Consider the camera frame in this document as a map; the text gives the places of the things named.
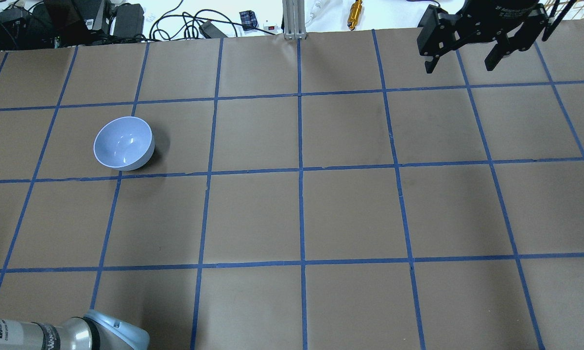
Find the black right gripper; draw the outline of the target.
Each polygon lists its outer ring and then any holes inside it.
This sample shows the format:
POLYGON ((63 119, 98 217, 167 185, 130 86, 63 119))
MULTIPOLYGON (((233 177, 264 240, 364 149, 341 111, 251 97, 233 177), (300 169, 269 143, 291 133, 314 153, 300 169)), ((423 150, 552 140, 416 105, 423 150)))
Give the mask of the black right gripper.
POLYGON ((537 0, 466 0, 454 14, 429 5, 418 26, 418 51, 425 58, 427 74, 450 51, 496 42, 484 60, 486 71, 493 71, 512 52, 529 49, 547 31, 550 17, 537 0))

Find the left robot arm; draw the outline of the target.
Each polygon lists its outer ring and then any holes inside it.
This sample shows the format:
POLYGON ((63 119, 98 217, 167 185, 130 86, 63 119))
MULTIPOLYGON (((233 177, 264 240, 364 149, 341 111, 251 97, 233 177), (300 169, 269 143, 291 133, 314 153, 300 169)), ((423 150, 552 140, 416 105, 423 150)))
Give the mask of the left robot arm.
POLYGON ((59 325, 0 318, 0 350, 146 350, 143 329, 96 310, 59 325))

